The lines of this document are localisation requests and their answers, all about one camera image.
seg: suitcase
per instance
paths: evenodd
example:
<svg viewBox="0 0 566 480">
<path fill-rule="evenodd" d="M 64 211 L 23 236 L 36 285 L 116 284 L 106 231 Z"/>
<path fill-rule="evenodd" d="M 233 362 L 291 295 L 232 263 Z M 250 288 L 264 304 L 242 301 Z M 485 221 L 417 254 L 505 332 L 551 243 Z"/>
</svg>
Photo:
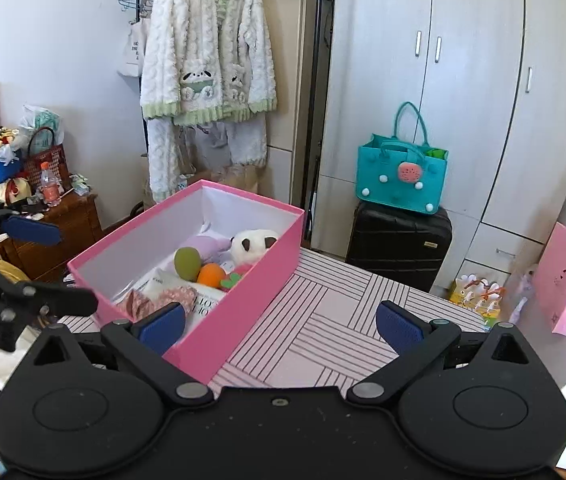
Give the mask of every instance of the suitcase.
<svg viewBox="0 0 566 480">
<path fill-rule="evenodd" d="M 422 215 L 361 202 L 346 262 L 429 292 L 452 243 L 452 223 L 442 207 Z"/>
</svg>

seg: white fleece jacket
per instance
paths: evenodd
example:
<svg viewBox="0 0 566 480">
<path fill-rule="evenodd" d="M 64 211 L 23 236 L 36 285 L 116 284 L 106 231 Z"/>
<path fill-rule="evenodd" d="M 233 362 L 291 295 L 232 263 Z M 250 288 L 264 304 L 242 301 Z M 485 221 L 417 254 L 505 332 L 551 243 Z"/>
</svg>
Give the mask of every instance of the white fleece jacket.
<svg viewBox="0 0 566 480">
<path fill-rule="evenodd" d="M 245 121 L 276 108 L 262 0 L 154 0 L 141 105 L 175 124 Z"/>
</svg>

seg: bottle label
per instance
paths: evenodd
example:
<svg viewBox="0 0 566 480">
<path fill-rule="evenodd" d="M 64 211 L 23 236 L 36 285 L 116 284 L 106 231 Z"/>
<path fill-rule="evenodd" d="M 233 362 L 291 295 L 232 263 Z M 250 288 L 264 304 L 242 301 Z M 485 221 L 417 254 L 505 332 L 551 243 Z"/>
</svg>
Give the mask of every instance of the bottle label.
<svg viewBox="0 0 566 480">
<path fill-rule="evenodd" d="M 58 192 L 58 186 L 54 184 L 53 186 L 44 187 L 43 197 L 47 203 L 58 200 L 61 197 L 61 194 Z"/>
</svg>

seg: orange ball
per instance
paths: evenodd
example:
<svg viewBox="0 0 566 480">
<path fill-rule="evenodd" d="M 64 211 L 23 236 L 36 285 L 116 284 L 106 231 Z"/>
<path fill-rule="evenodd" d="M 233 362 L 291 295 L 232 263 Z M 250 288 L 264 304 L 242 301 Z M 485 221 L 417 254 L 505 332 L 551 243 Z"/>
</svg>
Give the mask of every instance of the orange ball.
<svg viewBox="0 0 566 480">
<path fill-rule="evenodd" d="M 201 268 L 196 282 L 201 285 L 211 286 L 212 288 L 219 288 L 221 286 L 221 281 L 226 277 L 227 275 L 220 265 L 207 264 Z"/>
</svg>

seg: teal handbag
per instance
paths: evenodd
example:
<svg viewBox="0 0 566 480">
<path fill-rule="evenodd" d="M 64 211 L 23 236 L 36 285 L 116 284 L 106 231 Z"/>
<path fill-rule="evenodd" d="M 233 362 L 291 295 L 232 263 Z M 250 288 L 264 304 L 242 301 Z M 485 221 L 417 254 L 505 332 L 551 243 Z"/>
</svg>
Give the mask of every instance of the teal handbag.
<svg viewBox="0 0 566 480">
<path fill-rule="evenodd" d="M 418 146 L 399 140 L 400 115 L 406 107 L 416 112 L 424 142 Z M 432 215 L 438 211 L 447 173 L 447 151 L 432 148 L 418 108 L 410 102 L 400 105 L 391 137 L 372 135 L 358 148 L 356 196 L 367 202 Z"/>
</svg>

